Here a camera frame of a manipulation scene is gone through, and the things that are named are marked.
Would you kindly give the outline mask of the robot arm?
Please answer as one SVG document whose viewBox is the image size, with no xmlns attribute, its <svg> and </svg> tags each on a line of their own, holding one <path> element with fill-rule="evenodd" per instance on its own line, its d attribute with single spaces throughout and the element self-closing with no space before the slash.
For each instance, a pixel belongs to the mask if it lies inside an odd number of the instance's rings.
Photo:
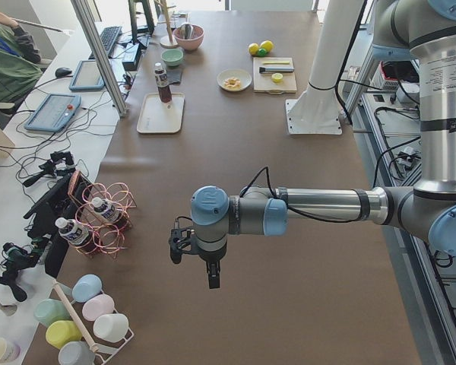
<svg viewBox="0 0 456 365">
<path fill-rule="evenodd" d="M 369 191 L 249 185 L 231 196 L 205 186 L 192 196 L 192 225 L 171 232 L 173 262 L 184 254 L 199 256 L 210 287 L 217 288 L 227 237 L 282 235 L 290 213 L 331 223 L 390 225 L 456 257 L 456 1 L 378 2 L 373 46 L 379 59 L 419 62 L 420 180 Z"/>
</svg>

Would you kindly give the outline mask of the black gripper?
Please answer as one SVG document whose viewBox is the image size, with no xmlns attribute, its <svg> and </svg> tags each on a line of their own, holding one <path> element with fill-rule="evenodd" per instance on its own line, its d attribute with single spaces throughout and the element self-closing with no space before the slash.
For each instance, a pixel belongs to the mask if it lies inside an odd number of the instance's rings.
<svg viewBox="0 0 456 365">
<path fill-rule="evenodd" d="M 205 261 L 207 267 L 208 286 L 210 289 L 220 287 L 220 260 L 224 253 L 202 253 L 200 257 Z"/>
</svg>

